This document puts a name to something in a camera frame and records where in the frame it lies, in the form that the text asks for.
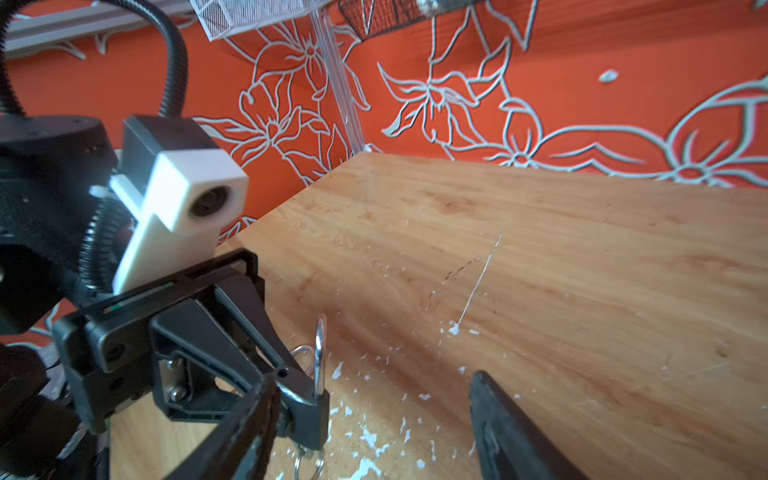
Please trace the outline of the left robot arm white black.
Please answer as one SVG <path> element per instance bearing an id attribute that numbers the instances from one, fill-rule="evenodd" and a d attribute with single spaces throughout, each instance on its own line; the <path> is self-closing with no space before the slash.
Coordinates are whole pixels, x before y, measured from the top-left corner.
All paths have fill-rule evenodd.
<path id="1" fill-rule="evenodd" d="M 53 338 L 72 402 L 44 394 L 31 347 L 1 349 L 1 470 L 66 476 L 125 402 L 151 394 L 174 421 L 213 425 L 175 479 L 261 479 L 274 441 L 325 462 L 330 395 L 326 322 L 304 370 L 265 309 L 258 258 L 216 255 L 248 179 L 182 115 L 188 54 L 176 24 L 148 1 L 120 8 L 162 35 L 159 112 L 135 116 L 117 156 L 102 122 L 29 116 L 1 80 L 1 331 L 17 335 L 61 297 L 80 308 Z"/>

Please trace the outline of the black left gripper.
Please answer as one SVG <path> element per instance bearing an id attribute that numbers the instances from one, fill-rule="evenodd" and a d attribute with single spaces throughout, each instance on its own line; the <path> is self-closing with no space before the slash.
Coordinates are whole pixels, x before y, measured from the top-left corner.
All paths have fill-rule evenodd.
<path id="1" fill-rule="evenodd" d="M 238 263 L 246 277 L 223 280 L 237 273 Z M 57 321 L 54 343 L 85 427 L 106 432 L 107 420 L 150 392 L 152 383 L 155 404 L 168 419 L 222 420 L 272 375 L 285 410 L 284 433 L 293 440 L 285 390 L 291 373 L 307 373 L 267 316 L 258 266 L 255 253 L 238 249 Z M 192 298 L 220 280 L 215 298 Z"/>

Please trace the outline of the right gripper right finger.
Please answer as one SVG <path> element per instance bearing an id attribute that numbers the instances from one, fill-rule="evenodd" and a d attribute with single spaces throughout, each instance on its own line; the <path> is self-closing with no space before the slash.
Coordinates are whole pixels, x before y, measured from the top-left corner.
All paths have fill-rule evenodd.
<path id="1" fill-rule="evenodd" d="M 484 479 L 584 479 L 490 374 L 476 371 L 470 415 Z"/>

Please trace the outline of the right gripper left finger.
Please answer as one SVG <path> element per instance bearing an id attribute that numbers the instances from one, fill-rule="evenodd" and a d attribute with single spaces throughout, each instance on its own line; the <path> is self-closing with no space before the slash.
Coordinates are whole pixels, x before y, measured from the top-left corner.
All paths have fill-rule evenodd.
<path id="1" fill-rule="evenodd" d="M 276 438 L 281 394 L 272 375 L 251 389 L 170 479 L 262 479 Z"/>

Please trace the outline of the small black padlock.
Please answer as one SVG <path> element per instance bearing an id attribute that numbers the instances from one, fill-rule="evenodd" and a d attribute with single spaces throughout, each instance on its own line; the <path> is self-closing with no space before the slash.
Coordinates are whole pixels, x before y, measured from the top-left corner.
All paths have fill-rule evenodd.
<path id="1" fill-rule="evenodd" d="M 320 450 L 328 439 L 330 394 L 325 388 L 327 318 L 316 322 L 312 375 L 294 374 L 285 390 L 293 421 L 291 438 L 309 450 Z"/>

